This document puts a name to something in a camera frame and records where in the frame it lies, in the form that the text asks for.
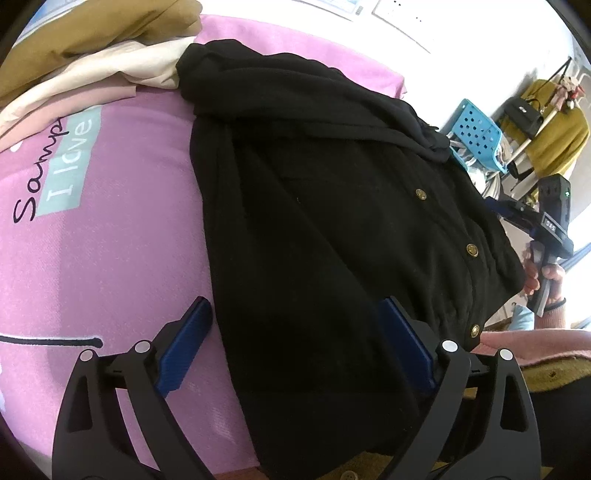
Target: human hand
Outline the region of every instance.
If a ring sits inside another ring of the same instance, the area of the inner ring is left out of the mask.
[[[531,253],[529,249],[524,253],[523,268],[525,270],[525,275],[527,276],[523,291],[526,295],[530,296],[533,295],[536,290],[540,289],[540,281],[538,279],[538,267],[536,267],[535,263],[531,261]],[[542,268],[542,275],[549,280],[553,280],[550,284],[550,293],[548,294],[546,306],[564,300],[562,295],[562,282],[566,275],[564,268],[557,264],[546,265]]]

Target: blue gripper pad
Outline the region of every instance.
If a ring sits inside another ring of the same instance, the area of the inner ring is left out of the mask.
[[[391,299],[380,301],[378,311],[382,330],[409,382],[421,392],[432,393],[437,388],[433,357],[414,331],[406,312]]]
[[[184,325],[160,358],[159,376],[155,387],[163,398],[180,388],[199,347],[212,327],[212,323],[212,306],[203,299],[190,312]]]

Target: white wall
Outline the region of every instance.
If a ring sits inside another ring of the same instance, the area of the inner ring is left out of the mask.
[[[348,46],[401,73],[405,100],[441,127],[463,98],[491,115],[524,77],[552,74],[569,54],[571,35],[545,0],[408,0],[434,30],[430,54],[372,15],[366,0],[352,22],[295,0],[201,0],[204,14],[249,18],[304,31]]]

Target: gold button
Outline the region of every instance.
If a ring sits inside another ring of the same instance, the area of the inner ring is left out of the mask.
[[[478,247],[474,244],[467,244],[466,245],[466,251],[472,256],[472,257],[477,257],[478,256]]]

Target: beige cloth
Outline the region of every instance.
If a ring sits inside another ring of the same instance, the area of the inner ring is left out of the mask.
[[[194,37],[184,37],[146,46],[129,40],[75,60],[0,112],[0,137],[54,95],[98,82],[117,72],[122,72],[132,83],[175,89],[178,86],[175,65],[193,41]]]

